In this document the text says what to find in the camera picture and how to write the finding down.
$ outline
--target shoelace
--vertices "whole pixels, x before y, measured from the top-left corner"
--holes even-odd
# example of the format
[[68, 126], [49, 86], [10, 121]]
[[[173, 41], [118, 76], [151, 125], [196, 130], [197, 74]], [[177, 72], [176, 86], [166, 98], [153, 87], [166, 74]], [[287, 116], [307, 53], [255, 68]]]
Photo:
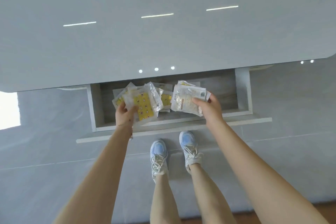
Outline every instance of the shoelace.
[[154, 172], [159, 173], [165, 158], [161, 155], [154, 155], [152, 157], [152, 169]]
[[198, 157], [198, 152], [195, 146], [193, 145], [186, 145], [184, 147], [184, 150], [188, 153], [187, 155], [187, 159], [193, 157], [193, 158], [197, 158]]

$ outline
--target white countertop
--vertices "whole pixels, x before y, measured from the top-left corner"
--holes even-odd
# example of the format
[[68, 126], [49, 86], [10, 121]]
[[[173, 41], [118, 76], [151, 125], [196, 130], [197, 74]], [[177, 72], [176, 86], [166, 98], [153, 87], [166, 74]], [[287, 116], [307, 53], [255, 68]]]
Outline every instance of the white countertop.
[[326, 58], [335, 11], [336, 0], [1, 0], [0, 91]]

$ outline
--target light blue sneaker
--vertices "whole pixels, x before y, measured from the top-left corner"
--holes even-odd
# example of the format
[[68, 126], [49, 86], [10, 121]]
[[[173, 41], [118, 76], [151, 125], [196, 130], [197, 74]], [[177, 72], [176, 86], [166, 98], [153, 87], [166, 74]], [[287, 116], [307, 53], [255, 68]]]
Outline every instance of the light blue sneaker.
[[155, 182], [156, 175], [164, 175], [168, 173], [167, 166], [167, 148], [162, 140], [153, 142], [150, 147], [150, 161], [152, 163], [152, 178]]
[[201, 164], [203, 154], [197, 151], [197, 142], [190, 131], [182, 131], [180, 133], [180, 145], [184, 153], [185, 167], [190, 173], [189, 166], [195, 163]]

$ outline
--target food packet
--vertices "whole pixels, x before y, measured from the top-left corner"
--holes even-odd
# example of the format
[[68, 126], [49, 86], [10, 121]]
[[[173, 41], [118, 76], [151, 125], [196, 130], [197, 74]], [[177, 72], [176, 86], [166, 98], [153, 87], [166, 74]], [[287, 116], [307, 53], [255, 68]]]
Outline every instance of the food packet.
[[171, 92], [173, 91], [173, 85], [172, 84], [153, 82], [153, 85], [155, 87], [158, 87], [158, 88], [163, 89], [165, 91], [171, 91]]
[[158, 112], [163, 108], [161, 97], [151, 82], [144, 86], [128, 88], [128, 93], [123, 97], [128, 110], [135, 105], [138, 106], [134, 125], [143, 125], [156, 120]]
[[[200, 85], [201, 85], [201, 83], [200, 82], [194, 82], [195, 84], [198, 84], [198, 85], [194, 85], [194, 84], [191, 84], [191, 83], [189, 83], [189, 82], [187, 82], [187, 81], [183, 81], [183, 80], [181, 80], [181, 81], [178, 81], [177, 82], [177, 84], [180, 84], [180, 85], [186, 85], [186, 86], [196, 86], [196, 87], [200, 87]], [[209, 98], [210, 98], [210, 95], [211, 95], [211, 92], [210, 91], [207, 91], [207, 94], [206, 94], [206, 96], [205, 96], [205, 102], [208, 102], [208, 100], [209, 100]]]
[[177, 112], [187, 112], [202, 116], [202, 109], [193, 103], [193, 98], [205, 101], [207, 90], [196, 86], [177, 84], [171, 100], [171, 109]]
[[161, 95], [161, 100], [163, 103], [163, 109], [160, 110], [160, 112], [170, 112], [170, 107], [171, 107], [171, 99], [173, 97], [173, 92], [172, 91], [166, 91], [164, 90], [162, 95]]
[[123, 95], [127, 93], [129, 87], [135, 87], [135, 85], [130, 82], [126, 86], [126, 88], [121, 90], [121, 92], [112, 100], [112, 103], [113, 103], [116, 110], [118, 109], [118, 106], [124, 101]]

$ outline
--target person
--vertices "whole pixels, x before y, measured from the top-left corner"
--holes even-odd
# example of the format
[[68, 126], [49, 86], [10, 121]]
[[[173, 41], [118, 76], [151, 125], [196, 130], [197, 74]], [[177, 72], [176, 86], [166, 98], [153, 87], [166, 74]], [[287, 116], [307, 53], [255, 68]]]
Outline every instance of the person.
[[[264, 162], [222, 118], [221, 105], [211, 94], [208, 102], [193, 99], [202, 108], [206, 125], [216, 138], [254, 210], [263, 224], [324, 224], [323, 216], [274, 169]], [[136, 107], [125, 109], [122, 103], [115, 114], [117, 128], [88, 175], [55, 224], [111, 223], [129, 138], [132, 135]], [[191, 174], [203, 223], [236, 223], [223, 194], [202, 168], [202, 155], [191, 132], [181, 132], [179, 141], [185, 167]], [[167, 149], [162, 140], [150, 149], [152, 176], [155, 181], [151, 224], [181, 223], [168, 182]]]

